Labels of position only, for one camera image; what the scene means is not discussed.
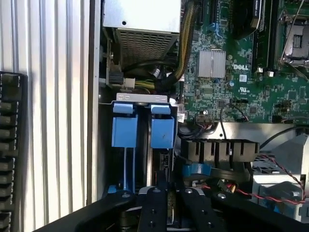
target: red wire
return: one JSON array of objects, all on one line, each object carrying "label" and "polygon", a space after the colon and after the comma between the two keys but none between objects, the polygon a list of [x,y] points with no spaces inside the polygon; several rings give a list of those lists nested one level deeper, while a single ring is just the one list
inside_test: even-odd
[{"label": "red wire", "polygon": [[[288,174],[294,181],[296,181],[300,187],[302,188],[303,190],[303,198],[301,201],[291,201],[291,200],[287,200],[287,199],[284,199],[284,200],[280,200],[280,199],[276,199],[276,198],[273,198],[273,197],[262,197],[260,195],[257,195],[257,194],[253,194],[253,193],[247,193],[247,192],[244,192],[240,189],[236,189],[237,192],[243,194],[243,195],[246,195],[246,196],[252,196],[252,197],[256,197],[258,199],[261,199],[261,200],[270,200],[270,201],[274,201],[274,202],[278,202],[278,203],[281,203],[281,202],[288,202],[288,203],[291,203],[291,204],[303,204],[305,203],[305,199],[306,199],[306,195],[305,195],[305,186],[299,181],[297,180],[297,178],[295,176],[293,176],[286,168],[284,168],[283,166],[281,166],[280,164],[278,164],[274,158],[271,158],[269,156],[266,156],[266,155],[260,155],[260,157],[263,157],[265,159],[268,159],[269,161],[273,162],[274,164],[276,164],[279,168],[281,168],[286,174]],[[232,184],[227,184],[226,185],[228,188],[232,187],[233,185]],[[209,186],[202,186],[203,189],[210,189]]]}]

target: capacitor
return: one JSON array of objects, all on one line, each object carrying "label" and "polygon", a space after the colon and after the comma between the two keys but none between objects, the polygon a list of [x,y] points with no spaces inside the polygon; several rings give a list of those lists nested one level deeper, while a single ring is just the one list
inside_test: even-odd
[{"label": "capacitor", "polygon": [[234,87],[234,85],[235,85],[234,81],[229,81],[229,82],[227,83],[226,87],[227,87],[228,89],[232,89],[232,88]]}]

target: side panel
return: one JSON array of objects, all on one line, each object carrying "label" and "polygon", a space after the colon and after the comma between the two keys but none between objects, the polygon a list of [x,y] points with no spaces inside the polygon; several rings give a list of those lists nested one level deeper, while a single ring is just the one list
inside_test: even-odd
[{"label": "side panel", "polygon": [[28,76],[23,232],[86,204],[90,2],[0,1],[0,70]]}]

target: green circuit board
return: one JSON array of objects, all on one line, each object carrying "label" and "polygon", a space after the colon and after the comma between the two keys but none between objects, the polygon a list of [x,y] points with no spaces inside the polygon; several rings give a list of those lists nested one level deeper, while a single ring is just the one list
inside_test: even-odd
[{"label": "green circuit board", "polygon": [[[218,33],[209,30],[210,1],[205,7],[203,26],[197,27],[194,33],[192,52],[185,73],[184,106],[185,118],[192,121],[201,112],[213,121],[219,120],[222,106],[228,102],[244,101],[237,106],[248,116],[251,123],[281,123],[274,117],[308,117],[309,86],[306,79],[289,70],[276,72],[275,76],[255,73],[253,64],[254,34],[241,40],[235,40],[231,34],[232,0],[218,0],[217,22]],[[279,11],[287,9],[297,11],[298,4],[280,3]],[[309,15],[309,8],[303,7],[301,13]],[[285,33],[279,41],[284,43]],[[197,77],[198,54],[200,50],[221,49],[226,52],[225,78]],[[286,104],[285,110],[278,105]],[[240,114],[226,108],[224,121],[232,122]],[[290,123],[307,124],[309,120],[298,119]]]}]

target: motherboard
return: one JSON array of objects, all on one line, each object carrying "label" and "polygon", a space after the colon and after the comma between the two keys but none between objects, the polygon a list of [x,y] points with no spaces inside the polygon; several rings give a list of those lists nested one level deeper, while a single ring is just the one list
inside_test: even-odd
[{"label": "motherboard", "polygon": [[[238,2],[254,2],[253,8]],[[221,108],[233,103],[252,123],[309,123],[309,6],[304,1],[297,12],[300,4],[202,1],[184,74],[187,121],[218,121]],[[257,24],[252,31],[241,27],[248,25],[246,9],[255,19],[250,25]],[[242,120],[237,111],[224,110],[223,121]]]}]

